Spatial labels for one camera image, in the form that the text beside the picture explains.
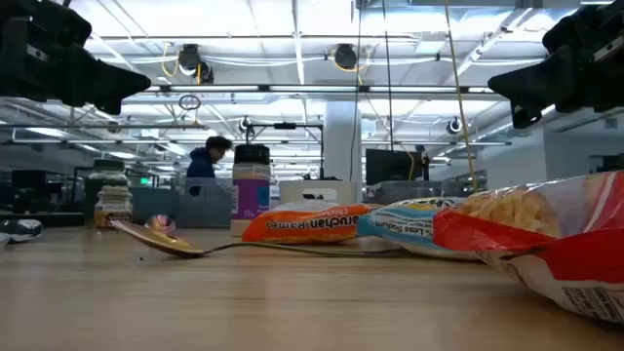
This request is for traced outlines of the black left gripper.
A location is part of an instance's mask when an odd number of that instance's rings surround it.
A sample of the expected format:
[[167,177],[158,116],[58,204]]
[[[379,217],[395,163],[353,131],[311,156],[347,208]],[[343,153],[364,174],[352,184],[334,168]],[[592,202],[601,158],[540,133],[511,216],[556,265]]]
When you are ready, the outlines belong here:
[[150,79],[108,64],[83,48],[52,56],[27,46],[1,50],[1,95],[45,102],[60,100],[72,107],[88,103],[118,115],[121,100],[143,92]]

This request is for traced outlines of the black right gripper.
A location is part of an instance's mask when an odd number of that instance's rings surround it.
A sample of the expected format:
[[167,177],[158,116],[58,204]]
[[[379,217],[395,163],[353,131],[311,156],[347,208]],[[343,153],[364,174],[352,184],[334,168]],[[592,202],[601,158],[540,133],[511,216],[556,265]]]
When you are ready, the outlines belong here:
[[511,100],[516,129],[536,124],[549,107],[560,113],[606,111],[623,104],[623,52],[576,61],[558,49],[537,64],[491,77],[487,86]]

